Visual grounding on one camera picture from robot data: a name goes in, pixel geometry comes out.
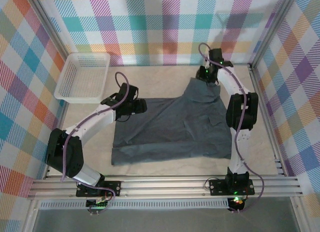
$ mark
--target table surface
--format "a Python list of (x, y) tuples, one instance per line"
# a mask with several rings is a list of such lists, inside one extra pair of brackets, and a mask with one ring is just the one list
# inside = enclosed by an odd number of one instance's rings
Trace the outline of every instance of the table surface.
[[(105, 97), (119, 91), (115, 73), (123, 72), (131, 85), (139, 88), (140, 98), (175, 98), (183, 94), (191, 77), (195, 77), (199, 66), (130, 66), (110, 67), (107, 74)], [(243, 85), (254, 91), (246, 65), (236, 65), (235, 72)], [(228, 106), (229, 95), (221, 85), (221, 99)], [(67, 128), (89, 115), (97, 104), (69, 104), (63, 128)], [(137, 163), (112, 166), (111, 153), (115, 124), (109, 124), (97, 133), (83, 148), (84, 161), (104, 175), (225, 175), (229, 159), (187, 158), (161, 162)], [(277, 175), (274, 153), (260, 111), (257, 123), (251, 131), (247, 164), (261, 175)], [(60, 175), (51, 168), (49, 175)]]

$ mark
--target plastic basket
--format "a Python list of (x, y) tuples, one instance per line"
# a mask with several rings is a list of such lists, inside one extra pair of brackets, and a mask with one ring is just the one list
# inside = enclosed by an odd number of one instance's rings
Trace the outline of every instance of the plastic basket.
[(71, 53), (66, 59), (54, 97), (73, 104), (103, 100), (110, 62), (108, 53)]

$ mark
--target aluminum rail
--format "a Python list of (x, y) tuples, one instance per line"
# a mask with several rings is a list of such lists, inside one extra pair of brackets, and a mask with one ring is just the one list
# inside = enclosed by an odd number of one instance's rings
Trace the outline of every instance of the aluminum rail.
[[(211, 196), (204, 187), (204, 182), (211, 176), (113, 176), (109, 181), (121, 181), (121, 199), (199, 199), (228, 198), (228, 196)], [(257, 197), (262, 189), (262, 182), (256, 176), (253, 181)], [(300, 197), (302, 190), (296, 177), (281, 175), (263, 176), (265, 189), (263, 197)], [(76, 197), (76, 182), (66, 179), (60, 182), (60, 176), (35, 180), (29, 193), (31, 200), (88, 199)]]

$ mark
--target vent grille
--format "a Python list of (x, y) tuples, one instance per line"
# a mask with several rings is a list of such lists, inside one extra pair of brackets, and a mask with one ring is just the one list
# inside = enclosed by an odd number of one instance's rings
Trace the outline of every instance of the vent grille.
[[(226, 209), (228, 200), (225, 198), (209, 199), (116, 199), (109, 204), (109, 209)], [(84, 199), (77, 200), (44, 200), (41, 210), (87, 209)]]

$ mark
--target gray shirt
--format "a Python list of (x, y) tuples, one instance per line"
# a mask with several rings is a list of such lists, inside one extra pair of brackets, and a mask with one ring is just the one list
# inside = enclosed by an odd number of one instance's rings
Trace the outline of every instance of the gray shirt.
[(232, 139), (220, 86), (191, 78), (180, 97), (145, 100), (145, 113), (116, 122), (112, 165), (230, 158)]

